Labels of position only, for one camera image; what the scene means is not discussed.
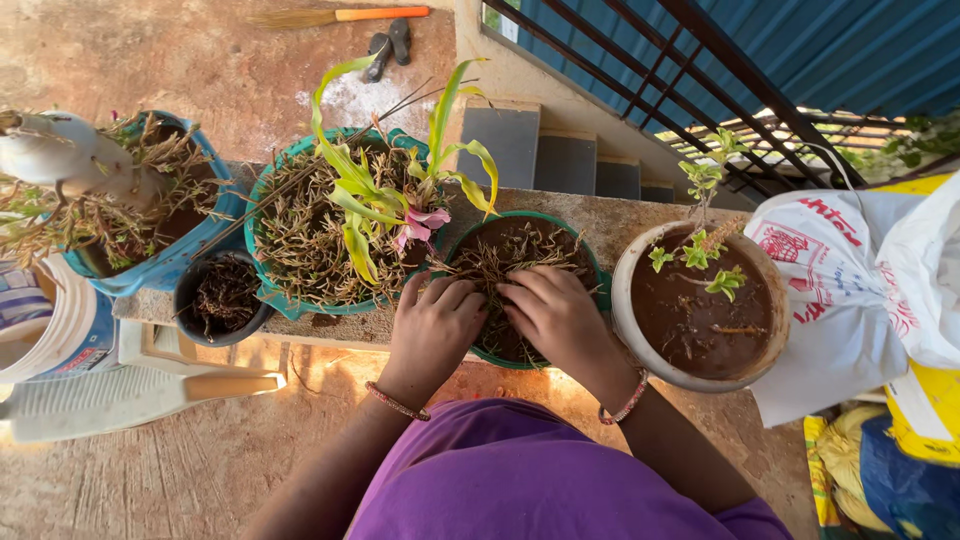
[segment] bangle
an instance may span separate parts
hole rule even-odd
[[[384,405],[388,406],[389,408],[402,412],[403,414],[406,414],[407,416],[409,416],[410,418],[413,418],[414,420],[420,420],[421,422],[426,422],[427,420],[430,420],[430,412],[427,411],[427,409],[422,408],[420,412],[416,412],[412,408],[407,408],[401,405],[395,399],[377,390],[376,386],[373,384],[372,381],[368,380],[367,383],[364,384],[364,387],[366,387],[367,390],[369,390],[370,393],[373,394],[373,396],[376,399],[383,402]]]
[[[623,421],[624,418],[630,414],[630,411],[634,410],[636,402],[640,399],[640,395],[643,394],[643,390],[647,388],[647,370],[643,370],[643,376],[640,377],[640,385],[636,387],[636,392],[634,392],[633,398],[630,398],[630,401],[627,402],[627,405],[623,407],[623,410],[614,414],[610,417],[604,417],[604,408],[600,405],[600,410],[597,411],[597,418],[600,419],[600,423],[604,426],[612,426],[614,423],[619,424]]]

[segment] green pot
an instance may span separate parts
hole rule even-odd
[[[477,223],[473,227],[470,227],[462,236],[457,238],[457,241],[450,248],[450,253],[447,254],[446,256],[446,263],[450,264],[451,262],[453,262],[453,255],[456,253],[457,248],[460,247],[460,243],[463,242],[464,238],[466,238],[470,233],[476,231],[480,227],[483,227],[486,223],[490,223],[494,219],[499,219],[500,217],[511,217],[511,216],[538,217],[541,219],[545,219],[550,223],[553,223],[554,225],[563,227],[564,229],[566,229],[568,233],[572,234],[574,237],[577,237],[580,234],[577,231],[574,231],[564,221],[561,221],[560,219],[557,219],[552,215],[547,215],[545,213],[539,213],[539,212],[523,211],[523,210],[503,212],[499,216],[491,215],[487,219],[487,221],[482,223]],[[601,311],[610,311],[611,309],[610,289],[611,289],[612,276],[600,269],[600,265],[597,264],[597,259],[593,255],[593,251],[590,249],[587,243],[582,242],[581,245],[583,245],[584,248],[587,250],[587,254],[590,257],[590,263],[593,264],[593,271],[596,273],[596,276],[597,276],[597,282],[600,285],[600,288],[597,289],[597,294],[595,297],[597,308],[600,309]],[[506,367],[510,369],[534,369],[535,367],[527,362],[514,362],[511,360],[501,358],[500,356],[493,355],[491,353],[488,353],[487,351],[480,349],[476,345],[470,345],[470,352],[474,353],[477,356],[480,356],[481,358],[485,359],[487,362],[500,367]],[[545,362],[542,365],[550,365],[550,363]]]
[[[361,128],[334,128],[332,130],[324,130],[324,136],[330,140],[332,137],[337,135],[350,136],[354,133],[360,131]],[[423,156],[424,158],[429,153],[429,149],[426,144],[414,139],[413,137],[404,133],[401,129],[397,128],[390,131],[387,134],[387,137],[394,142],[394,145],[399,148],[410,149],[414,146],[418,147],[418,156]],[[263,173],[260,174],[260,177],[257,179],[256,184],[251,190],[251,199],[252,202],[247,203],[247,211],[251,211],[256,207],[256,201],[260,199],[263,195],[263,186],[266,183],[267,176],[274,172],[274,167],[281,164],[284,155],[296,156],[298,154],[304,153],[313,153],[316,145],[313,143],[314,136],[309,135],[301,140],[291,144],[287,148],[277,155],[276,162],[268,165],[266,169],[263,170]],[[366,143],[377,143],[382,142],[383,139],[380,137],[380,133],[375,130],[370,130],[367,132],[363,138],[360,139],[361,142]],[[426,162],[421,162],[423,168],[426,168]],[[370,311],[375,309],[377,306],[388,304],[387,297],[385,295],[377,295],[370,300],[365,302],[360,302],[358,304],[351,304],[349,306],[328,306],[315,304],[309,300],[287,300],[287,298],[279,291],[273,281],[267,277],[267,272],[270,271],[269,262],[260,262],[256,259],[256,244],[254,239],[262,234],[260,229],[260,219],[263,217],[263,212],[260,211],[249,220],[244,227],[244,238],[247,243],[247,251],[253,256],[253,266],[256,268],[256,275],[260,278],[263,284],[260,286],[259,290],[256,292],[257,298],[261,301],[269,304],[274,307],[280,313],[283,313],[283,316],[290,319],[291,321],[296,321],[304,313],[314,312],[314,313],[326,313],[329,315],[351,315],[354,313],[363,313],[364,311]],[[437,230],[437,237],[434,241],[434,246],[439,250],[441,248],[442,242],[444,240],[444,229],[446,225],[440,227]],[[425,270],[428,264],[426,261],[418,267],[417,272]],[[399,293],[394,295],[395,298],[399,298]]]

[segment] pink flower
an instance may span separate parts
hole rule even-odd
[[[415,238],[427,242],[429,245],[431,230],[439,229],[444,223],[450,222],[450,214],[444,209],[436,209],[430,213],[423,213],[410,209],[403,217],[406,226],[396,235],[394,243],[396,250],[403,253],[407,247],[407,239]]]

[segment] stairs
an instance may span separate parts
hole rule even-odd
[[[542,128],[536,103],[493,102],[496,110],[467,99],[460,140],[487,147],[502,187],[673,202],[672,186],[641,187],[639,160],[598,156],[596,134]],[[490,182],[476,156],[462,152],[457,170],[479,184]]]

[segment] black pot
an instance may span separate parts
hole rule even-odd
[[[225,249],[209,254],[203,258],[194,260],[186,269],[186,272],[180,276],[177,286],[174,288],[174,319],[177,320],[177,328],[180,329],[194,343],[205,347],[226,347],[233,345],[250,336],[267,322],[267,319],[274,313],[274,309],[266,302],[260,303],[260,309],[253,314],[253,319],[238,331],[226,333],[214,333],[210,336],[213,341],[204,335],[206,324],[204,320],[194,316],[193,309],[189,306],[197,296],[197,289],[203,281],[206,273],[210,271],[210,262],[221,260],[227,256],[233,256],[236,260],[246,262],[253,266],[253,258],[246,250]]]

